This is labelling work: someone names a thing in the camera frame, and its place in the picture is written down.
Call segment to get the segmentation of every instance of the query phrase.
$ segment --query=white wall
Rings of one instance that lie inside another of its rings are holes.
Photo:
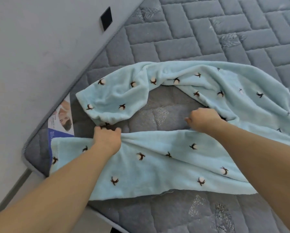
[[[141,1],[0,0],[0,202],[26,168],[24,142]]]

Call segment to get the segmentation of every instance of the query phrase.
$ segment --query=white floor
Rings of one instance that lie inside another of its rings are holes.
[[[31,173],[8,206],[21,199],[26,193],[30,192],[42,181],[43,178],[39,177],[34,172]],[[74,227],[72,233],[110,233],[110,230],[111,226],[100,219],[90,208],[87,207]]]

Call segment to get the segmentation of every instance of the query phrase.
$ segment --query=mattress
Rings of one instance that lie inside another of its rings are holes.
[[[290,90],[290,0],[144,0],[68,91],[75,136],[91,138],[95,126],[77,92],[126,65],[174,60],[253,65]],[[187,129],[183,117],[199,107],[179,89],[160,86],[150,91],[147,105],[114,127],[125,133]],[[48,116],[23,149],[27,166],[44,176],[50,168]],[[130,233],[289,232],[258,194],[169,190],[89,205]]]

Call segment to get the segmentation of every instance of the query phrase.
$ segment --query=forearm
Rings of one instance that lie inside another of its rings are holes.
[[[227,122],[207,132],[227,150],[243,175],[290,228],[290,146]]]
[[[62,216],[68,219],[65,227],[71,229],[109,157],[93,146],[60,168],[21,201],[0,213],[0,232],[44,233]]]

